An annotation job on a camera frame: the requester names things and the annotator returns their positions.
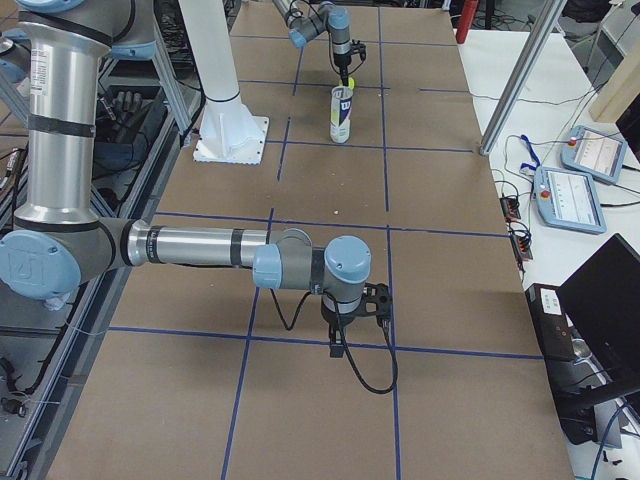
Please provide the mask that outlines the Wilson tennis ball can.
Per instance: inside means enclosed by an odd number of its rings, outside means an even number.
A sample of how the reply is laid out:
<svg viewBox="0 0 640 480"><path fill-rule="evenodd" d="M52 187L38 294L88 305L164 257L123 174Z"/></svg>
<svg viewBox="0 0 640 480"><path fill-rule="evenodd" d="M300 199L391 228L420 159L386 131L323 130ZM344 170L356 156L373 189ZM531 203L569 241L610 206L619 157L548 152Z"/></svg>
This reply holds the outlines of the Wilson tennis ball can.
<svg viewBox="0 0 640 480"><path fill-rule="evenodd" d="M353 90L339 85L331 91L330 137L338 144L346 143L350 137Z"/></svg>

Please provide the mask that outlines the red cylinder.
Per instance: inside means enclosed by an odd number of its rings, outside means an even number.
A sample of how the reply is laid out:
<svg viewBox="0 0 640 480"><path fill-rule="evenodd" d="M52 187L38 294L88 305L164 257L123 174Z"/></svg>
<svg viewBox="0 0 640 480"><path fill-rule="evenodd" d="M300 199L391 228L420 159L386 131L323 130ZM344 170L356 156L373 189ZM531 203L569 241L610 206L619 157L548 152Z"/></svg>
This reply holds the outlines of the red cylinder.
<svg viewBox="0 0 640 480"><path fill-rule="evenodd" d="M456 30L456 42L458 45L465 43L468 36L468 32L473 24L476 10L478 7L478 0L465 0L459 18L457 30Z"/></svg>

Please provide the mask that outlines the orange black adapter box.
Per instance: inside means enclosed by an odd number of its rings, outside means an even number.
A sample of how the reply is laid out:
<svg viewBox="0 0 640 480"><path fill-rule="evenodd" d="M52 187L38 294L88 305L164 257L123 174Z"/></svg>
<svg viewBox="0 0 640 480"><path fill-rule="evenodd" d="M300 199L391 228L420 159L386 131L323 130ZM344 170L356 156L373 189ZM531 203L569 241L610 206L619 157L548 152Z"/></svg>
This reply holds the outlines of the orange black adapter box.
<svg viewBox="0 0 640 480"><path fill-rule="evenodd" d="M502 196L499 201L506 221L521 219L520 202L517 196Z"/></svg>

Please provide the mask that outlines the black computer box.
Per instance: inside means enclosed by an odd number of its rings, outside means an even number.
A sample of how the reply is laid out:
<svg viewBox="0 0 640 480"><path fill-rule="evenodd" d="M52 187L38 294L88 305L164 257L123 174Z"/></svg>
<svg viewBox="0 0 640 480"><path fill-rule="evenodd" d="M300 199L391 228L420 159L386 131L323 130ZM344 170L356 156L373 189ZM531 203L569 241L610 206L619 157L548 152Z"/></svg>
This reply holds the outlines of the black computer box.
<svg viewBox="0 0 640 480"><path fill-rule="evenodd" d="M620 395L611 371L590 363L592 352L569 325L556 287L532 284L526 290L526 297L556 412L566 437L574 445L593 441L620 448L619 421L608 425Z"/></svg>

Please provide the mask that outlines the near teach pendant tablet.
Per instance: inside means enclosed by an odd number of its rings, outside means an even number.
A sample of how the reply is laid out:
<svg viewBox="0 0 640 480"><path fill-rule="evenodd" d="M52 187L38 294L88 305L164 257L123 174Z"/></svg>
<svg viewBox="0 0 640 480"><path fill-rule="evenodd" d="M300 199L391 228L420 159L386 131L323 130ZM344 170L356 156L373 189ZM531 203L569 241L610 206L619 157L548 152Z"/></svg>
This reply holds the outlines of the near teach pendant tablet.
<svg viewBox="0 0 640 480"><path fill-rule="evenodd" d="M535 204L547 226L602 234L606 221L588 173L540 166L533 181Z"/></svg>

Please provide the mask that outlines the teach pendant tablet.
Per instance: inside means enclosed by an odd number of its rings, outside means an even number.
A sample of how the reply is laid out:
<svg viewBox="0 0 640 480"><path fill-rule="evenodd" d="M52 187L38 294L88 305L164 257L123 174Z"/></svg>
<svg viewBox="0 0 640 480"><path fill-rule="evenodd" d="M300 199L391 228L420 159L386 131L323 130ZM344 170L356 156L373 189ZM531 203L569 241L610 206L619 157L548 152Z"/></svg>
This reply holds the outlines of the teach pendant tablet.
<svg viewBox="0 0 640 480"><path fill-rule="evenodd" d="M540 166L533 181L535 204L547 226L602 234L606 221L588 173Z"/></svg>
<svg viewBox="0 0 640 480"><path fill-rule="evenodd" d="M571 129L569 140L562 146L560 160L569 169L612 185L619 180L627 148L627 142L618 134L578 125Z"/></svg>

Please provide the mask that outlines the far teach pendant tablet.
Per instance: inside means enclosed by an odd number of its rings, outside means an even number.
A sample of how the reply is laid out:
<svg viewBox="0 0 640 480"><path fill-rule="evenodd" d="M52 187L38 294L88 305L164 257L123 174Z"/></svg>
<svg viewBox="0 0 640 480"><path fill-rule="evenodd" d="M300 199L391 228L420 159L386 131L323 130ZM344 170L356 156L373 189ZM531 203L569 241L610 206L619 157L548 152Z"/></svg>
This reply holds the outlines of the far teach pendant tablet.
<svg viewBox="0 0 640 480"><path fill-rule="evenodd" d="M569 140L562 146L560 160L569 169L612 185L619 180L627 148L627 142L618 134L578 125L571 129Z"/></svg>

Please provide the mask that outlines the black laptop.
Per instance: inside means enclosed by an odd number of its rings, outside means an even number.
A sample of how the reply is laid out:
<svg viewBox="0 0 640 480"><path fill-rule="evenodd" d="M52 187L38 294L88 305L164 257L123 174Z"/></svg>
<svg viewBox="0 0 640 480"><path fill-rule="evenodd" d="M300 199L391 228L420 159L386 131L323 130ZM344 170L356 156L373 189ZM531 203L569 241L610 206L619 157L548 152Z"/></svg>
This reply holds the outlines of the black laptop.
<svg viewBox="0 0 640 480"><path fill-rule="evenodd" d="M613 234L557 294L604 367L639 372L639 253L622 235Z"/></svg>

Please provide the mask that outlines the white pedestal column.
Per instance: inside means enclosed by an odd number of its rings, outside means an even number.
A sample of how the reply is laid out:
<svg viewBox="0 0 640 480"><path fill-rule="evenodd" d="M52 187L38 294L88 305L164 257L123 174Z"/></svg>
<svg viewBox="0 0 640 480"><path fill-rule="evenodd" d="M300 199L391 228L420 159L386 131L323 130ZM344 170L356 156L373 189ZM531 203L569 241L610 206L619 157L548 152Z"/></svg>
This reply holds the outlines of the white pedestal column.
<svg viewBox="0 0 640 480"><path fill-rule="evenodd" d="M206 100L194 159L257 165L269 119L252 115L242 101L223 2L179 5Z"/></svg>

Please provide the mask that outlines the aluminium frame post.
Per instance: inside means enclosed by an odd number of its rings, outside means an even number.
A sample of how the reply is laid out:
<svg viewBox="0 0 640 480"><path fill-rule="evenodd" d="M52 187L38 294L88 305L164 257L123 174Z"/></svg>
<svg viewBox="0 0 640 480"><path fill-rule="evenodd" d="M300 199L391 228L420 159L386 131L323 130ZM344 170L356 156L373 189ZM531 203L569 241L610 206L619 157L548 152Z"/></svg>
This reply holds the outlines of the aluminium frame post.
<svg viewBox="0 0 640 480"><path fill-rule="evenodd" d="M481 155L488 156L496 144L566 3L566 0L548 0L544 3L483 134L479 146Z"/></svg>

